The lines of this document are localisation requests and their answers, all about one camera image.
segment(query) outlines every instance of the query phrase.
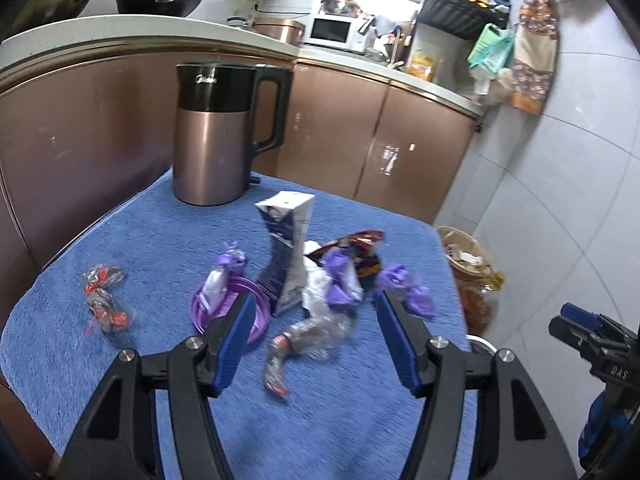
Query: black basket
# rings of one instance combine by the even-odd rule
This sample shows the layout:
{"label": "black basket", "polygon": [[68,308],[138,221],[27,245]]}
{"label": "black basket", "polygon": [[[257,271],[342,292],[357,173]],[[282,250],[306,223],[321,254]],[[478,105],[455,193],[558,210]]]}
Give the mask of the black basket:
{"label": "black basket", "polygon": [[462,40],[475,41],[487,23],[505,28],[509,15],[479,0],[424,0],[417,21]]}

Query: metal screw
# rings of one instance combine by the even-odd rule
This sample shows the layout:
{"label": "metal screw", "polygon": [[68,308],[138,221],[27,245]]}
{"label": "metal screw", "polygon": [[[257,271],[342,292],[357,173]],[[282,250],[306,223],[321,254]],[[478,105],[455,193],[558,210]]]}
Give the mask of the metal screw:
{"label": "metal screw", "polygon": [[508,348],[503,348],[498,352],[498,357],[505,363],[510,363],[516,358],[516,354]]}
{"label": "metal screw", "polygon": [[449,344],[449,340],[441,335],[437,335],[429,339],[429,343],[431,343],[432,346],[435,346],[438,350],[442,350]]}
{"label": "metal screw", "polygon": [[130,348],[127,348],[126,350],[123,350],[118,354],[118,359],[128,363],[130,361],[133,361],[135,356],[136,356],[135,351],[131,350]]}
{"label": "metal screw", "polygon": [[204,342],[198,336],[192,336],[192,337],[188,338],[187,341],[185,341],[185,344],[187,345],[188,349],[197,350],[202,345],[204,345]]}

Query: microwave oven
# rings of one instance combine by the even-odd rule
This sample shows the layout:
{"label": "microwave oven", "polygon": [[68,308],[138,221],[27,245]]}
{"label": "microwave oven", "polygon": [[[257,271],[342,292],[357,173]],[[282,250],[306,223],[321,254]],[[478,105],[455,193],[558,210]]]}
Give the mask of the microwave oven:
{"label": "microwave oven", "polygon": [[364,34],[359,32],[367,21],[334,14],[310,14],[305,19],[302,42],[364,54],[376,39],[372,28],[368,28]]}

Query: electric kettle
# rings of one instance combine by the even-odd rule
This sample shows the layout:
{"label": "electric kettle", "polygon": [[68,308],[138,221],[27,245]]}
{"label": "electric kettle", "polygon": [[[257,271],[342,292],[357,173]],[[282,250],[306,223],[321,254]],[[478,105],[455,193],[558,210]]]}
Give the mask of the electric kettle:
{"label": "electric kettle", "polygon": [[[221,205],[249,187],[251,163],[279,148],[293,73],[264,64],[190,62],[177,66],[174,195],[193,205]],[[278,86],[271,137],[254,142],[258,86]]]}

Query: blue fleece fabric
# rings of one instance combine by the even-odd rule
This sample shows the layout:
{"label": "blue fleece fabric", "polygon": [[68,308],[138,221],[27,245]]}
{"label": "blue fleece fabric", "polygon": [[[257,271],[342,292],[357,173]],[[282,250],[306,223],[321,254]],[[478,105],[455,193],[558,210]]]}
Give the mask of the blue fleece fabric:
{"label": "blue fleece fabric", "polygon": [[[270,241],[254,203],[281,190],[316,196],[307,239],[323,244],[364,229],[385,232],[383,262],[420,274],[438,309],[427,325],[468,349],[456,289],[437,234],[427,224],[276,178],[262,177],[239,200],[218,207],[184,204],[167,173],[124,203],[69,247],[36,280],[11,313],[0,342],[9,384],[62,453],[76,421],[117,352],[171,349],[194,333],[188,314],[227,240],[247,252],[246,276],[267,264]],[[133,316],[114,335],[85,331],[82,274],[98,263],[119,264],[126,280],[113,289]],[[273,337],[301,319],[300,307],[272,318]],[[266,338],[249,348],[231,386],[212,400],[220,440],[239,480],[393,479],[409,452],[422,402],[398,380],[370,298],[359,306],[353,334],[329,360],[286,363],[286,399],[262,386]],[[475,431],[476,398],[467,394],[465,420],[452,478],[466,479]],[[158,427],[167,480],[180,478],[166,392],[158,393]]]}

